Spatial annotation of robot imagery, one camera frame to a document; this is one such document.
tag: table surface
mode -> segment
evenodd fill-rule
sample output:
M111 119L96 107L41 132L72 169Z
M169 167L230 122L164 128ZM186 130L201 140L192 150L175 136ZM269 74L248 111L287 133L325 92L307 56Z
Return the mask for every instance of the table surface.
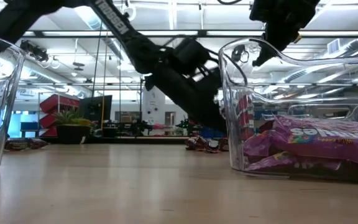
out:
M358 223L358 185L245 177L184 146L9 152L0 223Z

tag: potted plant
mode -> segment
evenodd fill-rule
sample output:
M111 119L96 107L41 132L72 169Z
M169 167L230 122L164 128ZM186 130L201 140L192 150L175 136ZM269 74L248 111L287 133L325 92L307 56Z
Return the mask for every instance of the potted plant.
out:
M55 114L57 137L62 144L81 144L91 134L92 122L83 119L78 110L64 110Z

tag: monitor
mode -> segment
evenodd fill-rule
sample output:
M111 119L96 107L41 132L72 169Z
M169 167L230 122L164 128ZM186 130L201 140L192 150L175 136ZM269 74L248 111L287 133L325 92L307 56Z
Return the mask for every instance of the monitor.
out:
M97 96L89 97L80 100L80 115L90 121L99 121L99 125L102 123L102 111L103 120L110 120L112 96Z

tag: red display stand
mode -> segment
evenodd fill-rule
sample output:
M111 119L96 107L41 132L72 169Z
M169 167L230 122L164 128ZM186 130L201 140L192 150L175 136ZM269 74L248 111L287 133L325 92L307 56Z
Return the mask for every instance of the red display stand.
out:
M61 110L70 110L72 108L78 108L80 105L79 100L74 100L65 96L59 96L53 94L48 97L46 100L40 103L40 108L42 112L47 113L46 116L40 119L40 125L43 129L48 129L41 136L43 137L53 137L56 136L56 127L53 125L55 122L54 113L58 111L60 107Z

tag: plant pot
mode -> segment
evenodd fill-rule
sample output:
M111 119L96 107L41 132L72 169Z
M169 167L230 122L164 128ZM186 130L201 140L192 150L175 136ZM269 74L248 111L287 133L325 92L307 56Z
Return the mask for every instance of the plant pot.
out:
M56 127L60 144L82 144L90 135L91 127L77 124L63 124Z

